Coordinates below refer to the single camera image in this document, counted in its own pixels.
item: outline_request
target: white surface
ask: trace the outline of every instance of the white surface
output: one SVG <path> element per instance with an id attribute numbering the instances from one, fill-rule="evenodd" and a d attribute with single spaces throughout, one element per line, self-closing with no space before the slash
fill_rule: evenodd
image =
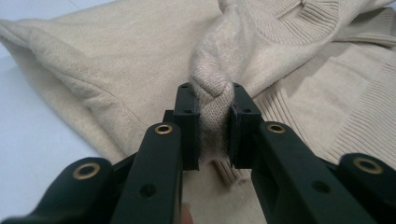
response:
<path id="1" fill-rule="evenodd" d="M 50 19 L 111 0 L 0 0 L 0 19 Z M 29 86 L 0 44 L 0 221 L 30 213 L 68 164 L 99 157 Z"/>

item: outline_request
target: beige sweater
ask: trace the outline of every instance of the beige sweater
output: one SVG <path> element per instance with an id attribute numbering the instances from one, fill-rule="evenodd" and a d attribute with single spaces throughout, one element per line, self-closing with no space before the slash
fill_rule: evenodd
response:
<path id="1" fill-rule="evenodd" d="M 113 162 L 137 151 L 190 80 L 203 114 L 202 163 L 225 154 L 237 81 L 265 119 L 288 123 L 319 156 L 358 150 L 395 167 L 395 61 L 384 48 L 396 43 L 393 11 L 347 27 L 388 2 L 220 1 L 220 11 L 213 1 L 119 1 L 52 21 L 0 21 L 0 36 L 43 98 Z M 217 167 L 231 182 L 248 174 Z M 262 223 L 250 182 L 230 193 L 212 166 L 201 169 L 184 181 L 196 223 Z"/>

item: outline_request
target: ribbed cuff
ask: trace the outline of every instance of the ribbed cuff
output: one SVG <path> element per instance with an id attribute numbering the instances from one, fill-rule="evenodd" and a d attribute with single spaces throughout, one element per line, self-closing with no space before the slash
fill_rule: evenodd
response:
<path id="1" fill-rule="evenodd" d="M 250 170 L 234 169 L 227 161 L 213 161 L 226 186 L 233 190 L 250 180 Z"/>

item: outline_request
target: screw hole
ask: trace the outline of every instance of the screw hole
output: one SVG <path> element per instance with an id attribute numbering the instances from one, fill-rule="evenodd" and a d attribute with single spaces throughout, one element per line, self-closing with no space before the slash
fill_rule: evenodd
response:
<path id="1" fill-rule="evenodd" d="M 277 124 L 270 124 L 270 125 L 268 125 L 267 128 L 270 132 L 273 132 L 273 133 L 283 133 L 286 131 L 284 127 L 277 125 Z"/>
<path id="2" fill-rule="evenodd" d="M 319 193 L 330 193 L 330 187 L 321 181 L 314 181 L 312 182 L 312 188 Z"/>
<path id="3" fill-rule="evenodd" d="M 163 124 L 155 128 L 155 133 L 157 134 L 167 134 L 173 131 L 172 126 Z"/>
<path id="4" fill-rule="evenodd" d="M 88 179 L 99 173 L 99 170 L 99 164 L 95 162 L 85 163 L 73 172 L 73 177 L 79 180 Z"/>
<path id="5" fill-rule="evenodd" d="M 384 172 L 384 170 L 380 165 L 378 165 L 378 163 L 362 157 L 358 157 L 353 160 L 353 164 L 364 172 L 372 175 L 380 175 Z"/>
<path id="6" fill-rule="evenodd" d="M 157 188 L 152 184 L 147 184 L 139 190 L 139 195 L 142 198 L 150 198 L 154 196 L 155 193 L 157 193 Z"/>

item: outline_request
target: ribbed hem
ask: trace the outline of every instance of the ribbed hem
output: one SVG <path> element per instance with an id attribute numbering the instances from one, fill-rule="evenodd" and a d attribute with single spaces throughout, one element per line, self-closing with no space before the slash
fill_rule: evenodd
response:
<path id="1" fill-rule="evenodd" d="M 284 21 L 277 19 L 295 5 L 294 1 L 271 1 L 267 6 L 275 11 L 260 12 L 253 4 L 243 7 L 247 18 L 255 24 L 260 34 L 276 43 L 304 45 L 318 42 L 328 36 L 339 21 L 337 0 L 304 2 L 301 12 L 295 18 Z"/>
<path id="2" fill-rule="evenodd" d="M 396 168 L 396 57 L 386 63 L 361 96 L 325 158 L 338 162 L 361 152 Z"/>
<path id="3" fill-rule="evenodd" d="M 233 190 L 250 180 L 250 170 L 234 169 L 227 161 L 213 161 L 226 186 Z"/>
<path id="4" fill-rule="evenodd" d="M 369 42 L 384 46 L 395 46 L 392 8 L 380 8 L 359 15 L 339 36 L 337 41 Z"/>
<path id="5" fill-rule="evenodd" d="M 270 1 L 257 1 L 247 0 L 247 6 L 271 13 L 277 18 L 290 12 L 295 7 L 301 4 L 300 0 L 270 0 Z"/>

